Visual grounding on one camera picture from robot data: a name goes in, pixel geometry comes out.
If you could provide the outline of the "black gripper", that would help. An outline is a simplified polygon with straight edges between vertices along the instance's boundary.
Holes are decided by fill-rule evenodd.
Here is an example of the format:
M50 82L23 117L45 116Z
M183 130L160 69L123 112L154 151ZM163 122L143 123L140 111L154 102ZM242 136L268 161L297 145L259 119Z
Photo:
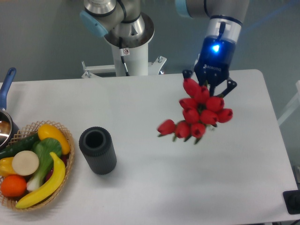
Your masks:
M217 95L219 98L224 98L237 87L237 83L229 77L229 67L235 47L236 44L233 42L206 37L194 71L188 69L182 71L184 81L191 79L195 73L200 86L205 84L210 86L210 94L215 92L218 85L226 81L226 89Z

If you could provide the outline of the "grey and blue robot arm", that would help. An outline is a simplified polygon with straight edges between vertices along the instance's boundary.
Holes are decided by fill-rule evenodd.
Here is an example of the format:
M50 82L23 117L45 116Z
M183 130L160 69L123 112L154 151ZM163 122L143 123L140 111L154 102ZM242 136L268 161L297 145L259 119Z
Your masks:
M225 97L237 85L229 77L229 67L246 16L247 0L178 0L179 15L187 18L209 17L202 49L189 78L195 74L200 85L208 84L214 95L223 82ZM154 36L151 18L141 11L138 0L86 0L80 19L94 36L105 38L112 48L117 76L142 76L154 72L148 61L148 44Z

